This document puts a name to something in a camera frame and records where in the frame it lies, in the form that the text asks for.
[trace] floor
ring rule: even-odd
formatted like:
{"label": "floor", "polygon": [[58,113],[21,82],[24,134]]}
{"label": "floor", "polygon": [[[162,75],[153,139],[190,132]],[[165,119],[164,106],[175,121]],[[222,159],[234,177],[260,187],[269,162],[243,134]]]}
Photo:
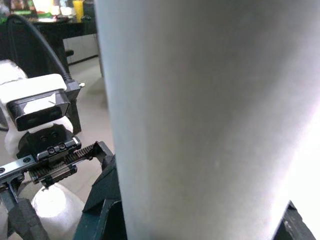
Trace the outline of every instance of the floor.
{"label": "floor", "polygon": [[[105,83],[102,78],[99,59],[93,58],[70,66],[73,79],[85,83],[77,98],[82,132],[78,134],[82,146],[93,144],[95,141],[104,141],[114,152],[111,125],[109,121],[108,104],[105,93]],[[6,133],[0,132],[0,143],[4,142]],[[4,145],[0,144],[0,165],[13,161],[7,154]],[[86,202],[91,190],[91,185],[101,173],[100,163],[94,159],[83,161],[77,165],[76,174],[60,181],[59,183],[75,193],[83,202]]]}

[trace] black cable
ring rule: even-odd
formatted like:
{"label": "black cable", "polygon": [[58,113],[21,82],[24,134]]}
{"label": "black cable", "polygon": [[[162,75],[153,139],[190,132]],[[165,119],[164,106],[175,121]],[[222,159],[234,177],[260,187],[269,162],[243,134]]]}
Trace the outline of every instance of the black cable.
{"label": "black cable", "polygon": [[43,50],[47,53],[48,57],[50,60],[53,62],[55,67],[58,70],[58,73],[62,76],[65,82],[69,82],[72,80],[71,75],[67,73],[66,69],[62,65],[61,61],[59,60],[58,56],[54,52],[54,50],[51,48],[49,43],[46,41],[44,36],[37,30],[35,26],[32,25],[26,18],[20,15],[15,15],[12,14],[8,16],[7,21],[6,21],[6,27],[7,27],[7,32],[8,32],[8,37],[9,37],[9,42],[10,42],[10,50],[12,51],[12,57],[14,61],[17,61],[17,51],[15,48],[15,42],[14,42],[14,36],[12,32],[12,22],[13,20],[19,20],[22,22],[32,33],[32,35],[38,40],[40,45],[42,46]]}
{"label": "black cable", "polygon": [[9,128],[0,126],[0,132],[8,132]]}

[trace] yellow bottle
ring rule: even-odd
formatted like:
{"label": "yellow bottle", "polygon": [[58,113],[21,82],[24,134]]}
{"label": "yellow bottle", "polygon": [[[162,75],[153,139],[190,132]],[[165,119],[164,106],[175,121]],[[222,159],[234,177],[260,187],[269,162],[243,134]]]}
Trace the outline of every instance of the yellow bottle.
{"label": "yellow bottle", "polygon": [[84,16],[83,0],[74,0],[72,2],[73,2],[75,14],[76,14],[76,21],[78,23],[80,23],[81,22],[81,18]]}

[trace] white cylinder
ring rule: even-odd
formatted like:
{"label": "white cylinder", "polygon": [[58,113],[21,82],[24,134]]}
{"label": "white cylinder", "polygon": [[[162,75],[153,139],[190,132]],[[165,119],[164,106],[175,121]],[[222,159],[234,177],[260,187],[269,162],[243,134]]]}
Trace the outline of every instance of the white cylinder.
{"label": "white cylinder", "polygon": [[129,240],[272,238],[320,104],[319,10],[97,0]]}

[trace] desk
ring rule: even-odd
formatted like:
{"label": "desk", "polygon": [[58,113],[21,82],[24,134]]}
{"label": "desk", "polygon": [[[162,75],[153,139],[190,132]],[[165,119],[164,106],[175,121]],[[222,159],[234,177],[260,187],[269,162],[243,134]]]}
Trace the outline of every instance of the desk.
{"label": "desk", "polygon": [[[34,25],[51,45],[65,69],[69,72],[63,39],[97,33],[94,20],[86,22],[36,22]],[[56,73],[57,70],[48,60],[36,39],[23,25],[14,26],[14,40],[18,54],[17,64],[28,77]],[[11,59],[6,25],[0,24],[0,60]]]}

